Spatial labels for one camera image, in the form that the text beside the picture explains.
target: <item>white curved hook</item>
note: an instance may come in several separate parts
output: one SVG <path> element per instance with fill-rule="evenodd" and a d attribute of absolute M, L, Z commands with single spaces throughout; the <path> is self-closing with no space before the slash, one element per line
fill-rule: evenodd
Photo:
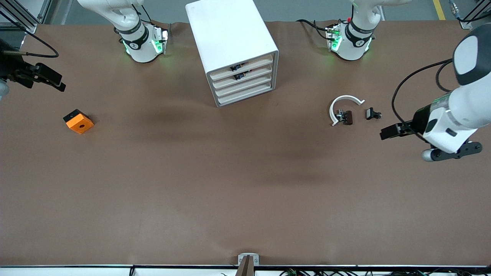
<path fill-rule="evenodd" d="M 358 98 L 350 95 L 343 95 L 334 99 L 334 101 L 332 101 L 331 107 L 329 108 L 329 116 L 331 116 L 332 126 L 335 126 L 339 122 L 339 120 L 336 118 L 336 115 L 334 115 L 334 110 L 333 110 L 334 104 L 339 100 L 350 100 L 357 103 L 358 105 L 361 105 L 365 102 L 365 100 L 359 100 Z"/>

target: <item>orange and black block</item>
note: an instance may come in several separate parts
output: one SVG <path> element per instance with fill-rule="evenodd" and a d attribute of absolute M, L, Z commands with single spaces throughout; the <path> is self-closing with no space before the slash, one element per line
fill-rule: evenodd
<path fill-rule="evenodd" d="M 92 123 L 89 117 L 78 109 L 63 117 L 63 120 L 68 128 L 78 134 L 82 134 L 94 126 L 94 123 Z"/>

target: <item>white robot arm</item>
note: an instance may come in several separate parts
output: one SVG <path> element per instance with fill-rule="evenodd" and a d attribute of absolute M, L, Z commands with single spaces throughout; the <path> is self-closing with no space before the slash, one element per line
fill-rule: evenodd
<path fill-rule="evenodd" d="M 482 146 L 469 137 L 491 123 L 491 24 L 470 32 L 454 51 L 455 75 L 460 86 L 419 109 L 406 122 L 432 145 L 423 151 L 426 161 L 460 158 L 479 153 Z M 412 134 L 404 124 L 382 129 L 381 138 Z"/>
<path fill-rule="evenodd" d="M 109 20 L 123 38 L 126 52 L 137 62 L 150 62 L 165 53 L 167 30 L 143 23 L 132 5 L 144 0 L 78 0 L 80 5 Z"/>
<path fill-rule="evenodd" d="M 368 50 L 372 34 L 381 20 L 378 6 L 398 6 L 411 0 L 349 0 L 353 5 L 351 21 L 340 22 L 327 30 L 328 47 L 342 59 L 357 60 Z"/>

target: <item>white box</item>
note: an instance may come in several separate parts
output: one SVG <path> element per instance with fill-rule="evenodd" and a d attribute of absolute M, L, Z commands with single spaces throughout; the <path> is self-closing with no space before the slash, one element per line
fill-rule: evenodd
<path fill-rule="evenodd" d="M 200 0 L 186 12 L 218 107 L 274 89 L 279 52 L 253 0 Z"/>

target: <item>brown table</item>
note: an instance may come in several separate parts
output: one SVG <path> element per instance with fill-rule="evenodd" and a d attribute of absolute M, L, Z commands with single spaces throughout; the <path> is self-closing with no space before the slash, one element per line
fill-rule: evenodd
<path fill-rule="evenodd" d="M 61 93 L 11 83 L 0 102 L 0 264 L 487 265 L 491 257 L 491 128 L 486 147 L 426 163 L 416 137 L 381 141 L 397 122 L 397 84 L 451 57 L 455 22 L 382 22 L 362 60 L 327 52 L 310 27 L 268 23 L 280 50 L 277 89 L 216 108 L 187 24 L 168 55 L 127 56 L 111 26 L 40 26 L 60 58 Z M 47 52 L 28 39 L 23 48 Z M 410 119 L 442 94 L 436 68 L 400 91 Z M 442 82 L 455 87 L 451 67 Z M 332 127 L 340 102 L 354 125 Z M 383 113 L 366 121 L 364 109 Z M 96 121 L 84 135 L 62 118 Z"/>

